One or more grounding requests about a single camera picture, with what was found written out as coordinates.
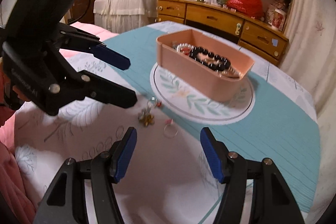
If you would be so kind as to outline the left hand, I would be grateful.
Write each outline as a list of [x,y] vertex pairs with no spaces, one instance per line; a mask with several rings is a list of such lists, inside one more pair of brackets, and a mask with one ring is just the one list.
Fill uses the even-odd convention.
[[3,58],[1,57],[1,126],[15,113],[14,107],[11,106],[14,102],[29,102],[28,99],[17,86],[13,86],[10,78],[3,69]]

